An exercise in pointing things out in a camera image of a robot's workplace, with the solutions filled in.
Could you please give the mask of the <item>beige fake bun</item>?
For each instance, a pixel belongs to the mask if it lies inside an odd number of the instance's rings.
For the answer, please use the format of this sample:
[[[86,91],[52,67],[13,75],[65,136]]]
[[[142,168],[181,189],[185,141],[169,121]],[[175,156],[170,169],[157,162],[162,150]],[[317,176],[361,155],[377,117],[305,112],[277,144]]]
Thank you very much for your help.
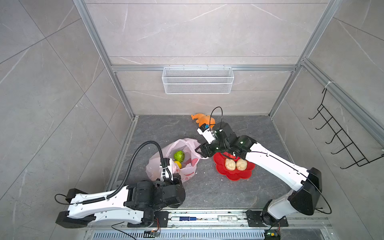
[[[236,161],[236,168],[239,171],[245,171],[248,167],[248,162],[243,159],[239,159]]]
[[[234,171],[237,169],[236,162],[232,159],[226,159],[225,160],[225,168],[228,171]]]

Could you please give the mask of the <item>red flower-shaped plate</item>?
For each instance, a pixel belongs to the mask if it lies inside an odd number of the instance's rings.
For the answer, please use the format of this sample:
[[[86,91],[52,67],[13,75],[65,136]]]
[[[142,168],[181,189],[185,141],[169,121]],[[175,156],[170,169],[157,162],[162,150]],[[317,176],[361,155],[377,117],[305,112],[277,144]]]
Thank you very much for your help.
[[[235,170],[230,171],[225,167],[225,161],[228,157],[228,153],[216,153],[213,156],[213,160],[216,164],[216,170],[221,175],[226,176],[231,181],[238,181],[240,179],[249,179],[252,176],[252,172],[255,169],[255,164],[247,162],[247,168],[243,171],[238,170],[235,168]]]

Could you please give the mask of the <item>pink plastic bag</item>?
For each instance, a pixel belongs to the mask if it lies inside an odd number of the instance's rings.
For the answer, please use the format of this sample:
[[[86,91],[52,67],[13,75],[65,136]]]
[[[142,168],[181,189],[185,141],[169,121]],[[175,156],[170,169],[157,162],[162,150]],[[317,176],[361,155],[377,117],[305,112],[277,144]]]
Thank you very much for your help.
[[[195,149],[200,146],[200,143],[196,139],[179,139],[162,149],[165,158],[171,160],[171,172],[173,175],[179,174],[182,181],[185,182],[191,179],[197,170],[197,164],[202,159]],[[185,152],[185,160],[181,163],[182,168],[174,163],[174,153],[177,151]],[[146,174],[152,181],[162,179],[162,166],[159,153],[156,153],[149,159],[149,163],[146,166]]]

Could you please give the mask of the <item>yellow fake banana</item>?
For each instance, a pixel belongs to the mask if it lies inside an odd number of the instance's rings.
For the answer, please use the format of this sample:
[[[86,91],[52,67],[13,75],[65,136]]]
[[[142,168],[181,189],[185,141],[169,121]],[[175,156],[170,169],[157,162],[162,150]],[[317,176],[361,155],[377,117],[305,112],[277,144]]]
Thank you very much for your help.
[[[179,161],[174,161],[174,163],[179,167],[179,169],[182,168],[182,164]]]

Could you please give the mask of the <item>green fake fruit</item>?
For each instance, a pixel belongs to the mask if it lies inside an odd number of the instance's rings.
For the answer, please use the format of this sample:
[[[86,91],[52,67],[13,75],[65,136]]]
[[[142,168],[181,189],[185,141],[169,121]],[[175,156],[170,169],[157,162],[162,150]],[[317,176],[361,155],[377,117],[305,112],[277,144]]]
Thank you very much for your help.
[[[174,160],[182,163],[185,160],[185,152],[183,151],[177,151],[174,153]]]

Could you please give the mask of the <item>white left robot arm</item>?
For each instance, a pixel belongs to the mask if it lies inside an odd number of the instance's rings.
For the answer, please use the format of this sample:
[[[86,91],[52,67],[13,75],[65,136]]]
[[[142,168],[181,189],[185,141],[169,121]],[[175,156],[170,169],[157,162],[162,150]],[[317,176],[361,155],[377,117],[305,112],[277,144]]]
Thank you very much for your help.
[[[178,208],[186,198],[179,173],[162,172],[156,181],[140,181],[120,190],[87,194],[70,189],[66,195],[66,211],[58,214],[56,224],[66,229],[85,228],[89,223],[122,221],[129,228],[149,227],[155,213],[163,208]]]

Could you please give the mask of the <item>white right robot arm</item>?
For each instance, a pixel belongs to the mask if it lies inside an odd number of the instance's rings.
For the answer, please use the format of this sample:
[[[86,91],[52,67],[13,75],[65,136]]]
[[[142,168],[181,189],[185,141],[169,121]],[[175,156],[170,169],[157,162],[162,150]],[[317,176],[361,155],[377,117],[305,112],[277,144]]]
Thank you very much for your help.
[[[202,157],[210,158],[216,153],[228,153],[260,166],[291,188],[287,194],[266,203],[261,213],[265,225],[275,226],[281,219],[293,213],[306,216],[314,214],[322,194],[322,174],[319,170],[297,166],[247,135],[238,137],[225,122],[213,127],[203,124],[197,131],[206,140],[196,148],[196,152]]]

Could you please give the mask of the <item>orange toy fruit with loop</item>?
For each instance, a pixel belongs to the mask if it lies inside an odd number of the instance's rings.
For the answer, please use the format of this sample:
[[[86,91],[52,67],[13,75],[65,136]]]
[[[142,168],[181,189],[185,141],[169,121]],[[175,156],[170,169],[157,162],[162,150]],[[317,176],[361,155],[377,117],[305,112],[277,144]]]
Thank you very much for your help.
[[[196,121],[199,127],[206,124],[207,126],[209,125],[212,128],[216,124],[216,121],[214,118],[212,118],[210,115],[205,115],[202,113],[191,115],[191,118],[192,120]]]

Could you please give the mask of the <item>blue marker pen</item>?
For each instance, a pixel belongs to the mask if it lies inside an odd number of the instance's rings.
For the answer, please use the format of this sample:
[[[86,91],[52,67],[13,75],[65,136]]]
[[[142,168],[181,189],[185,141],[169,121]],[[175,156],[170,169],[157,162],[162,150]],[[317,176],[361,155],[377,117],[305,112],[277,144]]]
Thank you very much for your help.
[[[198,218],[196,217],[179,217],[180,222],[190,222],[190,221],[197,221]]]

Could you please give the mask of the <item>white tube on rail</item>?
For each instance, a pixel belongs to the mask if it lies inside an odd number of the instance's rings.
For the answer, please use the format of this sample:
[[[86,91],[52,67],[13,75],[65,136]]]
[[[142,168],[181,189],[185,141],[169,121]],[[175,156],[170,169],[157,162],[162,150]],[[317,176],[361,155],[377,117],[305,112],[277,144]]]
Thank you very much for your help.
[[[219,222],[237,222],[238,217],[237,216],[218,216],[218,221]]]

